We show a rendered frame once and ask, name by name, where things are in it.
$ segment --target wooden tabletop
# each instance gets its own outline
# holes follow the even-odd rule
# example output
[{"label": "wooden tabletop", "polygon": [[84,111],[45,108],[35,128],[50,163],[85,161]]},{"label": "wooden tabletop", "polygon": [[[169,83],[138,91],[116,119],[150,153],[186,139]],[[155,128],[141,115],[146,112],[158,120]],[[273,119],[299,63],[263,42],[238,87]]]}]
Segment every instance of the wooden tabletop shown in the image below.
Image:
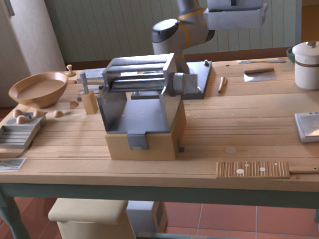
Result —
[{"label": "wooden tabletop", "polygon": [[[245,83],[244,68],[260,66],[274,66],[277,79]],[[222,76],[228,82],[219,94]],[[185,152],[175,161],[111,160],[100,113],[86,115],[82,102],[75,109],[69,106],[80,89],[81,84],[68,85],[59,102],[44,110],[47,123],[29,150],[0,149],[0,158],[27,157],[18,172],[0,173],[1,183],[319,192],[319,175],[292,175],[290,180],[216,179],[215,175],[218,161],[286,160],[290,166],[319,166],[319,143],[301,143],[294,120],[295,113],[319,111],[319,91],[295,85],[294,64],[288,59],[286,63],[214,62],[205,99],[184,101]],[[23,105],[17,108],[33,111]],[[56,109],[64,116],[54,118]]]}]

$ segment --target beige trash bin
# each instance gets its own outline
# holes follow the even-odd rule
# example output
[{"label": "beige trash bin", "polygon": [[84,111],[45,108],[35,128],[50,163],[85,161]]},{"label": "beige trash bin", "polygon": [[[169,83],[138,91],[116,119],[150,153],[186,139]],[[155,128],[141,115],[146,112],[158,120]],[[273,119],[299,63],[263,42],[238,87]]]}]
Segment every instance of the beige trash bin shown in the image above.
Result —
[{"label": "beige trash bin", "polygon": [[128,201],[59,198],[48,214],[63,239],[135,239]]}]

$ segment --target metal knife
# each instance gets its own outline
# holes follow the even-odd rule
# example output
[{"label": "metal knife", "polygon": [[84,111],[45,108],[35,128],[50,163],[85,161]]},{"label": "metal knife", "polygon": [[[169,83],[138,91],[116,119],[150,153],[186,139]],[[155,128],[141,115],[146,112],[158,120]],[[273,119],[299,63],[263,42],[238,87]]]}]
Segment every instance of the metal knife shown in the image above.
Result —
[{"label": "metal knife", "polygon": [[270,60],[270,61],[238,61],[240,63],[255,63],[255,62],[270,62],[270,63],[284,63],[286,60]]}]

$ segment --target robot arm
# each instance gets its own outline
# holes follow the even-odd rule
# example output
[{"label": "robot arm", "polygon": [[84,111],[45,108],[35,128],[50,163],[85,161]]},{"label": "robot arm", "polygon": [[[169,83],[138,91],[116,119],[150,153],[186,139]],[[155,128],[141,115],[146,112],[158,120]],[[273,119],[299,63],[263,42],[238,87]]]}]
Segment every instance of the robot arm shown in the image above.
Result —
[{"label": "robot arm", "polygon": [[207,29],[198,0],[176,0],[179,17],[156,24],[152,29],[154,54],[174,53],[177,72],[189,74],[183,50],[211,40],[214,30]]}]

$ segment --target terracotta tile floor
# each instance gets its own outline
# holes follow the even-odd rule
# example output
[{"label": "terracotta tile floor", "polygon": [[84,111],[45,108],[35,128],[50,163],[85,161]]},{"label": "terracotta tile floor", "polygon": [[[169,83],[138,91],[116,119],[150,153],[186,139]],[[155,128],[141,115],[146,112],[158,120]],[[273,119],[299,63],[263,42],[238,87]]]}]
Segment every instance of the terracotta tile floor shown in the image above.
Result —
[{"label": "terracotta tile floor", "polygon": [[[0,109],[0,121],[12,108]],[[14,198],[31,239],[62,239],[56,223],[47,214],[52,198]],[[168,221],[165,232],[181,235],[235,239],[319,239],[314,209],[254,206],[165,203]],[[0,219],[0,239],[12,239]]]}]

